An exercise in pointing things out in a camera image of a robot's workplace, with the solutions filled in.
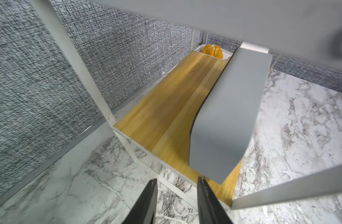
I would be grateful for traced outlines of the white cube digital clock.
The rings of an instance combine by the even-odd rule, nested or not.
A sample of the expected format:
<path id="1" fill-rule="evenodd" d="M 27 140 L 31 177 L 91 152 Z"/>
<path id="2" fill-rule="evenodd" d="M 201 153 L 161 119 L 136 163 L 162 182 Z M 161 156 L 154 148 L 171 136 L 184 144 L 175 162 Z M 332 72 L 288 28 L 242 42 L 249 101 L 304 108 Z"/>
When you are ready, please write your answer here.
<path id="1" fill-rule="evenodd" d="M 247 43 L 247 42 L 243 42 L 240 46 L 240 48 L 242 49 L 248 49 L 248 50 L 252 50 L 252 51 L 257 51 L 257 52 L 261 52 L 261 53 L 269 53 L 269 48 L 265 48 L 265 47 L 261 47 L 255 44 L 251 44 L 251 43 Z"/>

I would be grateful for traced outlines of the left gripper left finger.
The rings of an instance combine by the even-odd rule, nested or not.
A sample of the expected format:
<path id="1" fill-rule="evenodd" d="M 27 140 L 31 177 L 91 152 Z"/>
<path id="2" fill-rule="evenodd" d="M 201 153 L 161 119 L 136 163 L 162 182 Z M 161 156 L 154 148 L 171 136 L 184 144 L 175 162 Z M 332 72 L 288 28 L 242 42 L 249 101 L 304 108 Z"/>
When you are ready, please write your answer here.
<path id="1" fill-rule="evenodd" d="M 154 224 L 157 213 L 157 179 L 151 179 L 123 224 Z"/>

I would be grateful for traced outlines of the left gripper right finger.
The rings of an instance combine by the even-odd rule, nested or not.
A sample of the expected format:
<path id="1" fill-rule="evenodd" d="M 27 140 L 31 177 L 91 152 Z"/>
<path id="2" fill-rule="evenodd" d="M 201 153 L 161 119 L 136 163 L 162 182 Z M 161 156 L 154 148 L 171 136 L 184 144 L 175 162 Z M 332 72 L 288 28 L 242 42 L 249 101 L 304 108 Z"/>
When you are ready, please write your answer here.
<path id="1" fill-rule="evenodd" d="M 200 224 L 233 224 L 208 182 L 199 177 L 197 203 Z"/>

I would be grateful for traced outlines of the grey rectangular digital clock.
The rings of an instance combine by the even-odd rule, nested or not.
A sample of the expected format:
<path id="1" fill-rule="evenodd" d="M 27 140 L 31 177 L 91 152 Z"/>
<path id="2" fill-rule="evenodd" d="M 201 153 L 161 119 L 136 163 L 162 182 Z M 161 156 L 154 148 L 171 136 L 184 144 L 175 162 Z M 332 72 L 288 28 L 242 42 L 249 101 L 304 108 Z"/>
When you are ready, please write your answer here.
<path id="1" fill-rule="evenodd" d="M 239 164 L 250 143 L 272 57 L 238 48 L 194 119 L 189 166 L 218 184 Z"/>

